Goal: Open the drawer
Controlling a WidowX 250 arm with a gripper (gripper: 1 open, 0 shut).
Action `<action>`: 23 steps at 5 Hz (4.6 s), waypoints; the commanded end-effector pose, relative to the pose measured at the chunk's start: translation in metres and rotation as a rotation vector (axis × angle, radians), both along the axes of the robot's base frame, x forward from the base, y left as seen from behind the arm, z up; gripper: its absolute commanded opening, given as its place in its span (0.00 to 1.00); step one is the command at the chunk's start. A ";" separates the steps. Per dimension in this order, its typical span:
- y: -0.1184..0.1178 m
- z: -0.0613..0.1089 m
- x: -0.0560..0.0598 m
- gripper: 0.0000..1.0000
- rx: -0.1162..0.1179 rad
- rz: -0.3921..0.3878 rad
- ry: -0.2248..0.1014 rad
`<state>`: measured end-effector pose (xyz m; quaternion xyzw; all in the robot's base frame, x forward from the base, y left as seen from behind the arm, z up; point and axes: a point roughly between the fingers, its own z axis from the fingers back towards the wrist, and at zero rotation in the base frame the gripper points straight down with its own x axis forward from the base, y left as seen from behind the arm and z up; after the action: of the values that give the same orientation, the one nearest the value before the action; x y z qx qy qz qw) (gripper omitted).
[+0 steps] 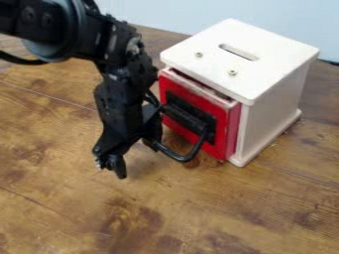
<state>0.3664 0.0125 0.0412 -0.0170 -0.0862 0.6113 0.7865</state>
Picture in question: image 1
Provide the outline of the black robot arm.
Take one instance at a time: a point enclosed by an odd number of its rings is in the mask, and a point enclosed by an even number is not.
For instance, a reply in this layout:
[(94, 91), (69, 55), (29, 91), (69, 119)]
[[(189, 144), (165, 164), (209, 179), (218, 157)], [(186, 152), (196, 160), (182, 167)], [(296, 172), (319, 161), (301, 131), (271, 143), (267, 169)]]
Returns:
[(0, 51), (0, 60), (40, 65), (70, 58), (94, 64), (93, 90), (102, 125), (94, 163), (124, 179), (122, 156), (140, 140), (161, 137), (158, 101), (150, 92), (157, 68), (134, 27), (101, 14), (94, 0), (0, 0), (0, 34), (22, 40), (32, 60)]

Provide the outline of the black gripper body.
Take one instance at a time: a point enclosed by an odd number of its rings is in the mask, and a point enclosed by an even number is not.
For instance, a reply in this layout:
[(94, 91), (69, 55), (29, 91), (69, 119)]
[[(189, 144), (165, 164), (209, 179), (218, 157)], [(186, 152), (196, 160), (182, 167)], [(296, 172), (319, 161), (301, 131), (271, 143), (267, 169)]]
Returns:
[(101, 121), (101, 134), (92, 147), (96, 166), (105, 169), (109, 154), (124, 155), (145, 130), (145, 113), (148, 104), (145, 94), (153, 82), (104, 80), (93, 90), (94, 105)]

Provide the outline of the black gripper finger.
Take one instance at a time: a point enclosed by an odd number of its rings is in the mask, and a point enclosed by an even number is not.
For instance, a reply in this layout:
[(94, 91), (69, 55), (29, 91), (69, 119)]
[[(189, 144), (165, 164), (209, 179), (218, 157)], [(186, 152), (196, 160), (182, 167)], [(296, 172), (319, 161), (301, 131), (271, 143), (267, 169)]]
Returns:
[(161, 116), (154, 115), (145, 124), (145, 135), (141, 138), (142, 144), (154, 152), (158, 149), (154, 146), (154, 143), (161, 142), (162, 136), (162, 127), (161, 127)]
[(105, 168), (113, 171), (120, 180), (126, 178), (126, 169), (124, 159), (120, 155), (109, 154), (105, 160)]

